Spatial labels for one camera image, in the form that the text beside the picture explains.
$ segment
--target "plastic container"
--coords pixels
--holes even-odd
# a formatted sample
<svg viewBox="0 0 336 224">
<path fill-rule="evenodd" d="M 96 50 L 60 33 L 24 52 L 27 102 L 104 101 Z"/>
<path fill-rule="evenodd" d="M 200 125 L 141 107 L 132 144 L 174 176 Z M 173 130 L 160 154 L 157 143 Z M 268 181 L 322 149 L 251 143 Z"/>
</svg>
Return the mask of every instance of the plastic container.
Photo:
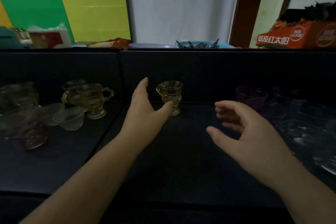
<svg viewBox="0 0 336 224">
<path fill-rule="evenodd" d="M 64 109 L 65 105 L 61 103 L 54 103 L 41 107 L 40 114 L 43 118 L 44 124 L 46 124 L 47 126 L 56 126 L 57 123 L 54 122 L 54 116 Z"/>
<path fill-rule="evenodd" d="M 71 107 L 58 112 L 54 116 L 54 122 L 68 131 L 79 129 L 84 122 L 85 109 L 82 107 Z"/>
<path fill-rule="evenodd" d="M 200 43 L 204 43 L 204 44 L 207 45 L 207 47 L 210 47 L 210 46 L 212 46 L 212 45 L 215 43 L 215 41 L 190 41 L 190 42 L 191 42 L 193 45 L 198 45 L 198 44 L 200 44 Z M 181 41 L 180 44 L 182 44 L 182 45 L 185 46 L 185 47 L 188 47 L 188 46 L 189 46 L 188 41 Z M 220 42 L 218 42 L 217 45 L 219 45 L 219 48 L 220 48 L 220 49 L 235 49 L 234 46 L 229 45 L 229 44 L 224 44 L 224 43 L 220 43 Z"/>
<path fill-rule="evenodd" d="M 154 48 L 177 48 L 176 45 L 165 45 L 165 44 L 145 44 L 145 43 L 133 43 L 129 44 L 128 47 L 134 48 L 134 49 L 154 49 Z"/>
</svg>

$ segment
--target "right hand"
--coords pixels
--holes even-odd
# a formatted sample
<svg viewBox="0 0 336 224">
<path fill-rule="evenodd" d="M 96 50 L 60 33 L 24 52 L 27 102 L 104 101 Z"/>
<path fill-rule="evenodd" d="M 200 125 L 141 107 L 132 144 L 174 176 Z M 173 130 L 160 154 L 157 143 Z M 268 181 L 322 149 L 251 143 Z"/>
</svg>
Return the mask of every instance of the right hand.
<svg viewBox="0 0 336 224">
<path fill-rule="evenodd" d="M 208 127 L 207 132 L 218 147 L 259 182 L 276 189 L 278 182 L 290 182 L 290 174 L 302 168 L 275 128 L 252 108 L 235 101 L 220 101 L 215 106 L 222 125 L 241 137 L 234 140 L 214 127 Z"/>
</svg>

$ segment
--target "left hand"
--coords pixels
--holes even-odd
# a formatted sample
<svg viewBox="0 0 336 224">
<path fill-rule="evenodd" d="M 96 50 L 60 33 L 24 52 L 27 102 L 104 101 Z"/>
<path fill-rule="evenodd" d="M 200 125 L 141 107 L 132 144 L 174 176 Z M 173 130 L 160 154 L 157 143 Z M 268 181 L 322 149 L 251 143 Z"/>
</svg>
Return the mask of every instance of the left hand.
<svg viewBox="0 0 336 224">
<path fill-rule="evenodd" d="M 133 138 L 134 142 L 141 143 L 144 147 L 154 140 L 173 110 L 173 102 L 169 101 L 161 109 L 154 111 L 148 100 L 147 86 L 148 78 L 145 78 L 134 90 L 131 105 L 120 131 L 120 134 Z"/>
</svg>

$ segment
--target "orange box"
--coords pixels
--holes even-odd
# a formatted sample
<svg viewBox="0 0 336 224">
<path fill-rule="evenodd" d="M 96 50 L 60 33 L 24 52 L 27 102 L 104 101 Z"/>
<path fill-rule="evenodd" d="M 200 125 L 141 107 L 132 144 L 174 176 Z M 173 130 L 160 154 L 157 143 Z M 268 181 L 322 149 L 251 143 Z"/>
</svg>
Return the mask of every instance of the orange box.
<svg viewBox="0 0 336 224">
<path fill-rule="evenodd" d="M 336 23 L 313 21 L 258 35 L 257 46 L 270 48 L 336 48 Z"/>
</svg>

